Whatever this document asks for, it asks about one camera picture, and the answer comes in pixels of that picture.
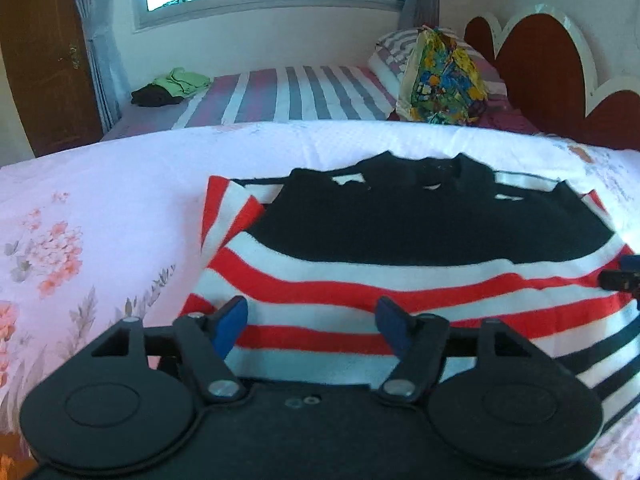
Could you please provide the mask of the white floral bedspread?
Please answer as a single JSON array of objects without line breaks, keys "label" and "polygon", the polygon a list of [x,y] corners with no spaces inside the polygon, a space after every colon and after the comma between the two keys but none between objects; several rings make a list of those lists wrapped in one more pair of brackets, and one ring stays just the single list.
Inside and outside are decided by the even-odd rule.
[{"label": "white floral bedspread", "polygon": [[101,142],[1,170],[1,474],[34,462],[18,433],[30,389],[126,313],[170,321],[201,271],[207,179],[335,169],[391,152],[467,154],[596,191],[639,240],[639,155],[555,138],[398,122],[260,122]]}]

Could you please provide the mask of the striped red black white sweater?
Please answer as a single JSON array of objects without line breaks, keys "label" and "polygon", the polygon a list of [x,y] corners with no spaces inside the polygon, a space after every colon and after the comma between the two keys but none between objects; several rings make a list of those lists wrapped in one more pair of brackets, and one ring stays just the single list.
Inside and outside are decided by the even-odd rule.
[{"label": "striped red black white sweater", "polygon": [[456,327],[498,318],[593,389],[614,424],[639,402],[639,310],[598,277],[629,254],[595,192],[462,154],[383,153],[337,170],[210,177],[204,268],[183,312],[247,300],[236,374],[372,386],[394,364],[379,299]]}]

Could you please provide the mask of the grey left curtain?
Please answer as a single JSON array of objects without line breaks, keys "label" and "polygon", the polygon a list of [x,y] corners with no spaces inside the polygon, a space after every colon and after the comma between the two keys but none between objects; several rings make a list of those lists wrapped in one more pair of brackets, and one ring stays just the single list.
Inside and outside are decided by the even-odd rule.
[{"label": "grey left curtain", "polygon": [[113,32],[114,0],[74,0],[89,62],[103,132],[122,118],[128,81]]}]

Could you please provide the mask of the brown wooden door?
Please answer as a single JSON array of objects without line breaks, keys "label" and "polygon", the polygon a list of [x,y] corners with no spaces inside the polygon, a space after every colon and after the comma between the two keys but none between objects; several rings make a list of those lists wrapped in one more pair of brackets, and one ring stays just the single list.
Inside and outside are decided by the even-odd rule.
[{"label": "brown wooden door", "polygon": [[75,0],[1,0],[1,51],[35,155],[102,138]]}]

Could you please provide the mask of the striped pillow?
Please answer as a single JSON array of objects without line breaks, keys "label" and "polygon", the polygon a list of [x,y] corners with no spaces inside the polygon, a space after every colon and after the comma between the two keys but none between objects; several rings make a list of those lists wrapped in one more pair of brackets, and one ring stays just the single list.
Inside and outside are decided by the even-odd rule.
[{"label": "striped pillow", "polygon": [[[488,98],[491,101],[506,104],[508,102],[506,84],[500,78],[495,67],[480,52],[459,38],[453,30],[444,28],[444,33],[454,38],[457,45],[464,49],[475,63],[480,71],[480,76],[484,80]],[[418,38],[418,30],[416,28],[389,32],[376,40],[374,51],[369,58],[368,66],[370,70],[378,78],[383,88],[392,96],[393,100],[398,98],[400,84],[402,78],[404,78],[410,54],[416,45],[416,38]]]}]

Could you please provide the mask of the striped purple bed sheet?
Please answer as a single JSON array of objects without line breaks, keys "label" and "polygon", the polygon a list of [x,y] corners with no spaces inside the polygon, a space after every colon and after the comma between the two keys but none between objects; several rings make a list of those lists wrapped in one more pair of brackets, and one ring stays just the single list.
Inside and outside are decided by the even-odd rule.
[{"label": "striped purple bed sheet", "polygon": [[105,141],[244,122],[385,120],[400,81],[386,65],[288,66],[219,76],[178,104],[130,105]]}]

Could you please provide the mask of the black folded garment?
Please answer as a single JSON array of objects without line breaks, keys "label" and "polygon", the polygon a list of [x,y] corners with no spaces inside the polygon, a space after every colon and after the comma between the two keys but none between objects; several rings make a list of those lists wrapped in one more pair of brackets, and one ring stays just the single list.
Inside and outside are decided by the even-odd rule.
[{"label": "black folded garment", "polygon": [[147,84],[131,92],[130,103],[140,107],[162,107],[177,105],[182,101],[182,96],[173,96],[168,90],[158,84]]}]

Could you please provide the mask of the colourful patterned pillow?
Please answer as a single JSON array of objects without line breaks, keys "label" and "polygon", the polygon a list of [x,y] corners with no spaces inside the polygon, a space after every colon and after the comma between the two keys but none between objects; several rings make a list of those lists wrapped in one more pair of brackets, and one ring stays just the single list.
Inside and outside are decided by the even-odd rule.
[{"label": "colourful patterned pillow", "polygon": [[466,51],[440,29],[422,27],[400,83],[399,118],[468,126],[480,120],[487,101],[484,80]]}]

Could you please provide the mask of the green folded garment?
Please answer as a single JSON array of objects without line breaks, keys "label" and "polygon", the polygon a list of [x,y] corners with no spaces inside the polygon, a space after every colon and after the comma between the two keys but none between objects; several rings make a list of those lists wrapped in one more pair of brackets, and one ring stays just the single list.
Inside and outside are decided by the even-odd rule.
[{"label": "green folded garment", "polygon": [[176,67],[168,74],[153,80],[153,84],[164,88],[174,98],[183,99],[207,89],[211,83],[212,80],[209,77],[188,72],[182,67]]}]

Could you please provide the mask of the red white scalloped headboard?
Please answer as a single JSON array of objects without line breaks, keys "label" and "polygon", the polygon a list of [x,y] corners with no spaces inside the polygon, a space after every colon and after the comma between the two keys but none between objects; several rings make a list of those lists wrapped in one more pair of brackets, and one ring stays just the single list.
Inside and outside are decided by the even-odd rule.
[{"label": "red white scalloped headboard", "polygon": [[539,3],[504,25],[484,13],[466,25],[464,40],[491,62],[510,103],[540,132],[638,150],[639,78],[601,82],[586,37],[564,12]]}]

